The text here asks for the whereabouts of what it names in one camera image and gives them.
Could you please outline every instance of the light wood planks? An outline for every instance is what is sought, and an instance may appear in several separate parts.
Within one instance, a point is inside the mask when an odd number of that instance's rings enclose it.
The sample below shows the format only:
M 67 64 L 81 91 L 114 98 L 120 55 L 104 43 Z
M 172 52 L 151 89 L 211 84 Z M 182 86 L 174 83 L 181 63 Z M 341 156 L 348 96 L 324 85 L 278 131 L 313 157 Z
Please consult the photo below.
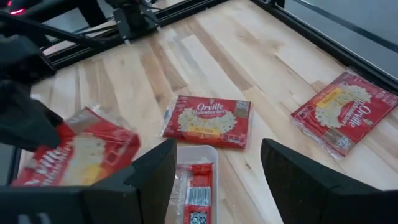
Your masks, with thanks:
M 113 107 L 140 132 L 139 156 L 164 140 L 162 113 L 175 95 L 252 101 L 249 147 L 218 150 L 220 223 L 282 223 L 262 171 L 263 138 L 379 189 L 398 188 L 398 110 L 342 161 L 290 122 L 291 112 L 344 70 L 252 2 L 230 0 L 63 69 L 32 92 L 64 118 L 86 105 Z

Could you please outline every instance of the plastic wrap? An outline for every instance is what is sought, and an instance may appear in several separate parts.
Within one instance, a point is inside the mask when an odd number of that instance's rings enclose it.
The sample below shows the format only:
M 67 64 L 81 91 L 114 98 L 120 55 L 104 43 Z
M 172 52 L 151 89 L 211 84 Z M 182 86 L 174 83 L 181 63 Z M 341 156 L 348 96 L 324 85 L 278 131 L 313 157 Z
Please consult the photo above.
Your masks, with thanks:
M 127 122 L 101 107 L 84 108 L 56 127 L 61 144 L 40 146 L 12 185 L 90 185 L 128 166 L 139 149 Z
M 250 101 L 178 96 L 165 112 L 161 135 L 200 144 L 245 149 L 251 112 Z
M 398 103 L 398 97 L 353 72 L 345 72 L 292 113 L 303 133 L 337 159 L 349 151 Z
M 211 224 L 212 167 L 209 163 L 177 165 L 165 224 Z

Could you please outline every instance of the microwave popcorn package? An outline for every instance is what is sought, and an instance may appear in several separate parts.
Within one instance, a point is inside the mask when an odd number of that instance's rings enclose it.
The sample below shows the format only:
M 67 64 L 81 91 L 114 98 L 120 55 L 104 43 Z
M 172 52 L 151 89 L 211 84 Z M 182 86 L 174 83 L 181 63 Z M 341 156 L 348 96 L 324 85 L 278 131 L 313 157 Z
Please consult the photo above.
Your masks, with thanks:
M 56 127 L 61 144 L 40 146 L 13 186 L 91 185 L 128 166 L 138 135 L 100 107 L 85 108 Z
M 178 164 L 165 224 L 211 224 L 213 164 Z
M 165 112 L 161 135 L 244 149 L 248 141 L 251 111 L 249 101 L 178 96 Z
M 398 97 L 345 72 L 292 113 L 295 124 L 337 157 L 370 132 L 398 102 Z

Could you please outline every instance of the barcode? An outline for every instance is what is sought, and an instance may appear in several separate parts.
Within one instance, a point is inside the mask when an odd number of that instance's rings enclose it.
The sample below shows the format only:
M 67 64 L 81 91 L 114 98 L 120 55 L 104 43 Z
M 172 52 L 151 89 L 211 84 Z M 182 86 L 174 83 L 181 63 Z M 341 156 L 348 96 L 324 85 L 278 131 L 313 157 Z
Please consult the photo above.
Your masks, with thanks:
M 189 187 L 185 204 L 210 206 L 210 187 Z
M 330 128 L 323 136 L 327 141 L 329 141 L 330 144 L 334 146 L 337 145 L 340 139 L 343 137 L 343 135 L 334 128 Z

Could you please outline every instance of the white label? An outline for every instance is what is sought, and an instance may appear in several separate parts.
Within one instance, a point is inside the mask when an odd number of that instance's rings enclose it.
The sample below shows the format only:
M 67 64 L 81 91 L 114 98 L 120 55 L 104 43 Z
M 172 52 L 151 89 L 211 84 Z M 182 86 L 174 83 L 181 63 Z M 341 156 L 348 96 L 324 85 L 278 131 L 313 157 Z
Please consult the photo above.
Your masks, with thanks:
M 210 187 L 189 187 L 187 189 L 186 205 L 210 206 Z

